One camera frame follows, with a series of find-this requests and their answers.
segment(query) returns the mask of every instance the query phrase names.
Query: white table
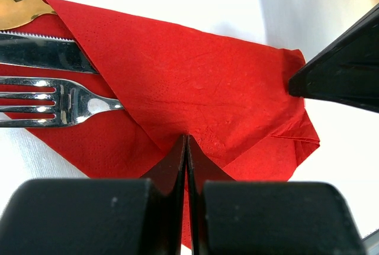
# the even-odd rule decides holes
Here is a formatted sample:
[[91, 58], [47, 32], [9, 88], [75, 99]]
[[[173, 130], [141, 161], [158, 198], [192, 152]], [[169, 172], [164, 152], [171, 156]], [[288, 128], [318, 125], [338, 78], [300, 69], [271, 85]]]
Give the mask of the white table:
[[[300, 49], [307, 60], [379, 0], [68, 0], [175, 22], [275, 47]], [[306, 101], [321, 147], [291, 180], [334, 184], [364, 237], [379, 227], [379, 114]], [[86, 177], [24, 129], [0, 129], [0, 213], [13, 191], [34, 177]]]

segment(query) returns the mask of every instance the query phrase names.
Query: utensil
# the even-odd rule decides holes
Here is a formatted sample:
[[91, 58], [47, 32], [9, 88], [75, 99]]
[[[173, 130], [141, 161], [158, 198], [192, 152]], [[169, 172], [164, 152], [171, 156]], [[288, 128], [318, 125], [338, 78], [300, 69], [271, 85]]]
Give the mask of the utensil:
[[124, 109], [120, 101], [105, 98], [67, 79], [0, 76], [0, 85], [43, 86], [54, 92], [0, 92], [0, 98], [53, 101], [48, 106], [0, 106], [0, 112], [47, 113], [52, 119], [0, 120], [1, 128], [70, 127], [105, 111]]
[[29, 33], [0, 32], [0, 63], [98, 73], [75, 41]]
[[42, 0], [0, 0], [0, 30], [22, 26], [43, 14], [56, 14]]

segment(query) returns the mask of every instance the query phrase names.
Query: serrated knife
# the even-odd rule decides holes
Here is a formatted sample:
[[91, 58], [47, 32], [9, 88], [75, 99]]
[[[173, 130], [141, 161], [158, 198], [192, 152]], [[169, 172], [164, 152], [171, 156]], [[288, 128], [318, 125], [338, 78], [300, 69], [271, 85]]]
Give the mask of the serrated knife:
[[74, 40], [0, 31], [0, 64], [98, 73]]

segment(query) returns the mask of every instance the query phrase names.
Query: red fabric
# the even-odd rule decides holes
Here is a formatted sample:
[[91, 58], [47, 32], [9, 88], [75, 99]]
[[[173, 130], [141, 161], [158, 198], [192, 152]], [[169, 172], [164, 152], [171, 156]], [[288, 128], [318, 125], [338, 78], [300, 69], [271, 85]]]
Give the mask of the red fabric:
[[[59, 18], [45, 15], [16, 31], [74, 37], [101, 76], [11, 66], [0, 73], [72, 79], [122, 102], [128, 113], [30, 130], [89, 177], [139, 177], [182, 133], [237, 180], [288, 180], [319, 146], [304, 101], [286, 90], [304, 65], [298, 50], [46, 1]], [[188, 214], [184, 219], [190, 246]]]

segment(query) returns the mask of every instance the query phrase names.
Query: red napkin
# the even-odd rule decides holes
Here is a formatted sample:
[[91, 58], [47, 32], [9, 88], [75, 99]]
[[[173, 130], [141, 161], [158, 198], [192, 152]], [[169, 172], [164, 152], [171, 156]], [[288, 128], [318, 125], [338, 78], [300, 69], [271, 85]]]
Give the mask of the red napkin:
[[[89, 177], [139, 177], [182, 133], [237, 180], [288, 180], [319, 146], [304, 101], [287, 93], [288, 79], [304, 65], [299, 51], [46, 1], [59, 18], [45, 15], [17, 31], [74, 37], [101, 76], [11, 66], [0, 73], [72, 79], [121, 101], [128, 113], [30, 130]], [[184, 220], [190, 246], [186, 212]]]

